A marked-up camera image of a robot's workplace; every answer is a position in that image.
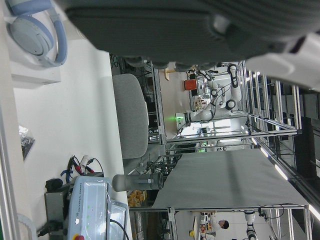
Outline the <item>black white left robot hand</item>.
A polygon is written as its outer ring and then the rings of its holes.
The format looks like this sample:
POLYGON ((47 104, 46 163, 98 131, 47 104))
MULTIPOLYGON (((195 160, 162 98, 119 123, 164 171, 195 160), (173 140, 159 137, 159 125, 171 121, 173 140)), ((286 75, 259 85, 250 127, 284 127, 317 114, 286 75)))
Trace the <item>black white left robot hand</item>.
POLYGON ((67 18, 99 50, 131 64, 247 69, 319 91, 317 0, 59 0, 67 18))

